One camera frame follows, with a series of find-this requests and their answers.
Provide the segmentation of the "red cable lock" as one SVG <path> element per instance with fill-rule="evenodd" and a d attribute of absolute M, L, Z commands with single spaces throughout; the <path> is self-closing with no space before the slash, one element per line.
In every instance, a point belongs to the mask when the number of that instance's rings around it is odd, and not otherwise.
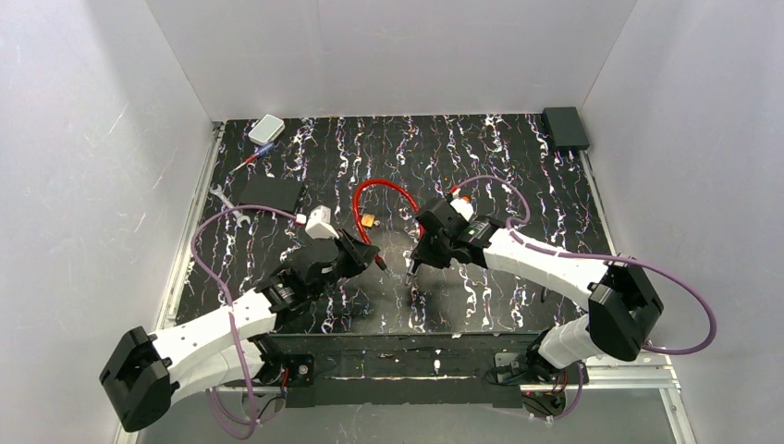
<path fill-rule="evenodd" d="M 417 199 L 406 187 L 393 179 L 365 178 L 355 179 L 349 184 L 349 215 L 359 239 L 379 248 L 379 255 L 370 265 L 385 278 L 399 278 L 400 283 L 411 288 L 414 281 L 414 270 L 411 269 L 411 252 L 409 248 L 404 258 L 405 267 L 395 271 L 386 258 L 386 247 L 380 244 L 384 235 L 380 229 L 400 229 L 415 243 L 423 235 L 423 229 L 413 219 L 414 213 L 420 208 Z M 373 214 L 380 221 L 376 228 L 363 228 L 360 216 L 363 213 Z"/>

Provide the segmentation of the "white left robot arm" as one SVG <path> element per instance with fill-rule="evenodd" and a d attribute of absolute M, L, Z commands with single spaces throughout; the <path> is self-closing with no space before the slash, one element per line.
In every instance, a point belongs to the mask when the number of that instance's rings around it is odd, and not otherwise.
<path fill-rule="evenodd" d="M 378 254 L 378 247 L 341 229 L 333 239 L 294 251 L 227 305 L 179 326 L 125 332 L 99 375 L 122 428 L 140 431 L 192 394 L 256 376 L 262 355 L 238 352 L 237 342 L 298 318 L 327 288 L 358 276 Z"/>

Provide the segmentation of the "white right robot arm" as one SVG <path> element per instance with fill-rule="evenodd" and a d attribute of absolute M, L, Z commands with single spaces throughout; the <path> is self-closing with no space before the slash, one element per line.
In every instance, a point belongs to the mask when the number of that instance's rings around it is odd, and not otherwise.
<path fill-rule="evenodd" d="M 554 374 L 575 362 L 608 355 L 635 360 L 664 304 L 638 265 L 624 258 L 581 258 L 477 216 L 461 199 L 434 198 L 416 213 L 423 236 L 411 253 L 411 273 L 420 265 L 478 265 L 531 281 L 576 303 L 583 315 L 546 329 L 527 348 L 520 367 Z"/>

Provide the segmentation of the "brass padlock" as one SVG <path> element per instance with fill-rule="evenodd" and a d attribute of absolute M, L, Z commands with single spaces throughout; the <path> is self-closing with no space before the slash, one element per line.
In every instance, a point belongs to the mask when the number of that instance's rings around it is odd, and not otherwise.
<path fill-rule="evenodd" d="M 373 214 L 363 213 L 360 216 L 360 224 L 363 228 L 376 228 L 380 226 L 380 221 Z"/>

